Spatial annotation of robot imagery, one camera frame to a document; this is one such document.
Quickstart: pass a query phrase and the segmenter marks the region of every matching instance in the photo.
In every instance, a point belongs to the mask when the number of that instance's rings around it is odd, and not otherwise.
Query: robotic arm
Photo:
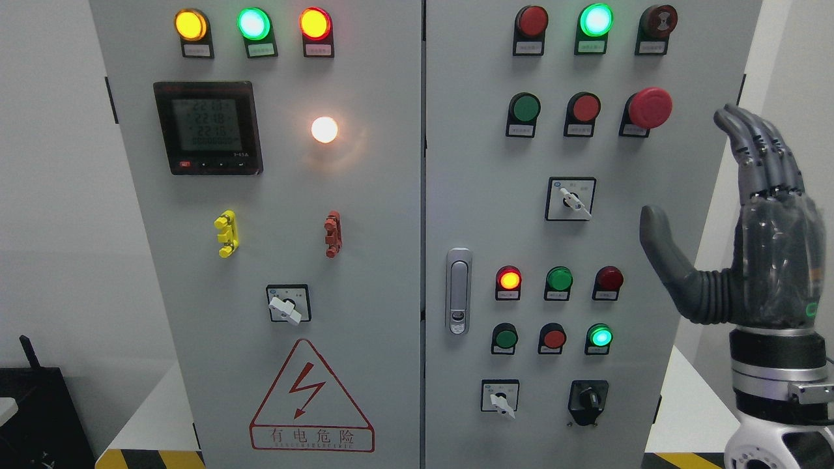
[[[733,261],[695,270],[666,214],[643,207],[640,241],[675,306],[699,324],[729,322],[741,426],[727,469],[834,469],[825,341],[814,331],[825,271],[825,229],[796,160],[776,127],[727,104],[713,120],[738,163],[741,209]]]

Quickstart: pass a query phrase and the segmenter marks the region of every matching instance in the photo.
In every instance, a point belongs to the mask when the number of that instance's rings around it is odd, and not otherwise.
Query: yellow indicator light
[[[313,134],[314,139],[322,144],[329,144],[339,135],[339,125],[333,118],[322,116],[313,121],[310,132]]]
[[[199,41],[205,38],[209,30],[209,23],[206,17],[199,11],[192,8],[179,10],[173,17],[173,25],[177,28],[179,36],[186,41]]]
[[[299,17],[301,33],[307,38],[318,41],[326,38],[333,28],[330,15],[325,10],[317,7],[310,7],[304,10]]]
[[[513,290],[521,283],[521,276],[516,272],[506,272],[501,276],[501,288],[506,290]]]

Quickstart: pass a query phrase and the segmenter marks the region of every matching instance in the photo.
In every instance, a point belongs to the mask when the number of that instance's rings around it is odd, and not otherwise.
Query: lightning bolt symbol
[[[324,387],[324,383],[326,382],[326,381],[322,381],[320,383],[315,383],[315,384],[312,384],[312,385],[299,387],[299,385],[301,384],[301,381],[304,381],[304,378],[306,378],[307,375],[310,373],[310,370],[313,370],[313,364],[308,361],[307,365],[304,365],[304,369],[301,371],[301,374],[299,375],[299,377],[295,379],[295,383],[293,383],[293,387],[289,388],[289,394],[293,394],[294,392],[304,391],[304,390],[308,390],[308,389],[315,389],[315,391],[313,391],[313,394],[310,394],[310,397],[307,398],[307,401],[304,403],[304,405],[301,406],[300,409],[295,409],[295,417],[293,418],[293,420],[301,417],[304,414],[304,408],[310,403],[310,401],[313,400],[313,398],[315,397],[316,394],[319,394],[319,391],[321,391],[321,388]]]

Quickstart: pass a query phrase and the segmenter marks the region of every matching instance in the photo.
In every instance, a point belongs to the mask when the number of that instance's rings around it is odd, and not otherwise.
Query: white indicator light
[[[333,118],[322,116],[313,121],[310,132],[314,139],[322,144],[329,144],[336,139],[336,135],[339,135],[339,125]]]

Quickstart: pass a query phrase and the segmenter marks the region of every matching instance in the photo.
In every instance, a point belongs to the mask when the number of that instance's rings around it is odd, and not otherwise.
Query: yellow terminal connector
[[[217,234],[217,242],[223,245],[220,248],[220,257],[226,259],[238,250],[240,245],[238,242],[238,224],[235,221],[234,212],[226,210],[214,221],[214,228],[219,229]]]

